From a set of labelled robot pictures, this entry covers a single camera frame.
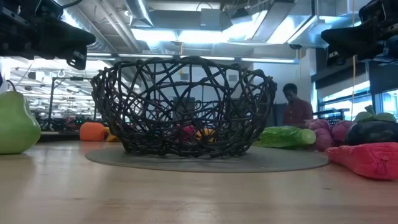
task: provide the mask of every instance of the red shirt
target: red shirt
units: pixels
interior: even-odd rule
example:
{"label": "red shirt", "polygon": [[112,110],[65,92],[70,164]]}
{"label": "red shirt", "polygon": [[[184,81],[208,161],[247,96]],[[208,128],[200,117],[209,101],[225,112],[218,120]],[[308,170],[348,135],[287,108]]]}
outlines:
{"label": "red shirt", "polygon": [[292,104],[287,104],[283,125],[302,126],[308,119],[313,119],[312,106],[309,102],[297,99]]}

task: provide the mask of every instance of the man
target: man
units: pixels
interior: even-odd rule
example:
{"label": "man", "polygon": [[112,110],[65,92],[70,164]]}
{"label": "man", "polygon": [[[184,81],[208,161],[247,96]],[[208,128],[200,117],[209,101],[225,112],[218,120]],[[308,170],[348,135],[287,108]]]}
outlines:
{"label": "man", "polygon": [[284,86],[284,94],[289,103],[284,111],[283,125],[304,128],[305,121],[313,119],[311,104],[297,97],[297,86],[293,83]]}

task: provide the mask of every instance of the eggplant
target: eggplant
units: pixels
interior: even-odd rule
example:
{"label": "eggplant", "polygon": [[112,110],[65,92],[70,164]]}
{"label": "eggplant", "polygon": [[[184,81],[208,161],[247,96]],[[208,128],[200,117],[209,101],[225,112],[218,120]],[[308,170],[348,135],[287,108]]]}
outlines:
{"label": "eggplant", "polygon": [[346,135],[345,145],[377,142],[398,142],[398,123],[392,121],[363,121],[354,124]]}

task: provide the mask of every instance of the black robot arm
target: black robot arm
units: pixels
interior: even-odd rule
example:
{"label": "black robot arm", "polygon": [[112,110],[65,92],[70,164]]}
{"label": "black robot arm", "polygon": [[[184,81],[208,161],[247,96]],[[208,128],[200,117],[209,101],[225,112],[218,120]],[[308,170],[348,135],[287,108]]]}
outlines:
{"label": "black robot arm", "polygon": [[60,58],[84,70],[95,36],[61,21],[62,15],[53,0],[0,0],[0,55]]}
{"label": "black robot arm", "polygon": [[362,24],[321,33],[329,44],[328,64],[354,55],[358,60],[375,60],[382,65],[398,63],[398,1],[372,0],[359,10]]}

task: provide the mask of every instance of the black basket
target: black basket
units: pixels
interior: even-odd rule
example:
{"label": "black basket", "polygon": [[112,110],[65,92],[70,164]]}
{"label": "black basket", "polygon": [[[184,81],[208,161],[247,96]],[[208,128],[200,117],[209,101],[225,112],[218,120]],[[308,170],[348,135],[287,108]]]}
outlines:
{"label": "black basket", "polygon": [[318,116],[318,119],[325,119],[330,125],[335,125],[340,121],[344,121],[344,112],[349,111],[349,109],[331,109],[325,111],[319,111],[314,113],[314,116]]}
{"label": "black basket", "polygon": [[[175,82],[173,75],[183,67],[189,67],[189,81]],[[195,82],[192,70],[198,67],[206,77]],[[136,73],[127,86],[121,77],[131,69]],[[231,71],[238,74],[233,85],[227,79]],[[253,84],[254,79],[260,84]],[[139,82],[142,92],[135,89]],[[127,152],[194,157],[242,156],[264,130],[277,89],[262,70],[200,57],[118,62],[100,71],[91,84],[98,111]],[[193,89],[204,87],[214,91],[216,100],[193,101]],[[166,89],[174,96],[166,96]]]}

